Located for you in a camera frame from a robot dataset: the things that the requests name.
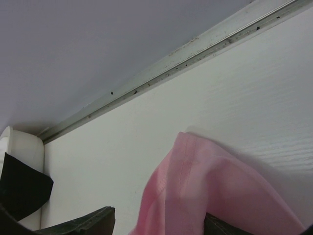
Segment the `white plastic basket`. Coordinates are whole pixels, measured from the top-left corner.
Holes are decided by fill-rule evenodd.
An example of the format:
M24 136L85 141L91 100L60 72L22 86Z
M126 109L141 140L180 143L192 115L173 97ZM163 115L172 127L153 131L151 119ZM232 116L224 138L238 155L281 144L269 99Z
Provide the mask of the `white plastic basket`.
M0 174L5 153L44 174L44 145L35 135L6 127L0 135ZM18 222L29 230L39 230L41 208Z

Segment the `pink t shirt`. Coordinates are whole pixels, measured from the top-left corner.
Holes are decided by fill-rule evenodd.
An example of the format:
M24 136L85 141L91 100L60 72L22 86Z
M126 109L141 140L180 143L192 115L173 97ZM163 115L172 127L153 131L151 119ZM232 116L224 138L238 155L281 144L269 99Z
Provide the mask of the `pink t shirt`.
M142 195L134 235L202 235L205 216L254 235L305 227L256 170L214 142L180 132Z

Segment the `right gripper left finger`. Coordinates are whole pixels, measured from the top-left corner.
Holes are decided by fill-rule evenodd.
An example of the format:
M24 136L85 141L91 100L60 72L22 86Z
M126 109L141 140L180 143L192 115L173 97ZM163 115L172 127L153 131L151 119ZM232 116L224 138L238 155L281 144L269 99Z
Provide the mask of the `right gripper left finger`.
M115 208L103 207L85 216L49 228L34 231L36 235L112 235Z

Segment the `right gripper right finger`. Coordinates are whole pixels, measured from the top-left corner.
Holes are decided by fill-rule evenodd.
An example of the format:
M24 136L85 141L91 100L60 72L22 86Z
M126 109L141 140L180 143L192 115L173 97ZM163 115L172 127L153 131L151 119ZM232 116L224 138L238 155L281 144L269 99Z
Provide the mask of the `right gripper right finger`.
M204 220L204 235L252 235L207 213Z

